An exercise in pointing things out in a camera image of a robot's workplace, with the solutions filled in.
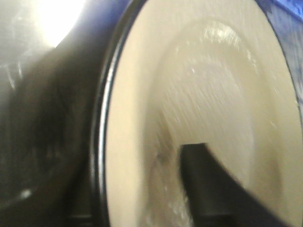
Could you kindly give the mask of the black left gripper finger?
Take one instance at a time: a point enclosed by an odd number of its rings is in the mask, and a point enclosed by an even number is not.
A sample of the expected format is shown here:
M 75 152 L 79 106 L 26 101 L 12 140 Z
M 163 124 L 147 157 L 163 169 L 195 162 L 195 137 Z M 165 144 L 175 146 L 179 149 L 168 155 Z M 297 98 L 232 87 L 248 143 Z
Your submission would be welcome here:
M 244 190 L 205 143 L 180 149 L 180 175 L 195 227 L 286 227 Z

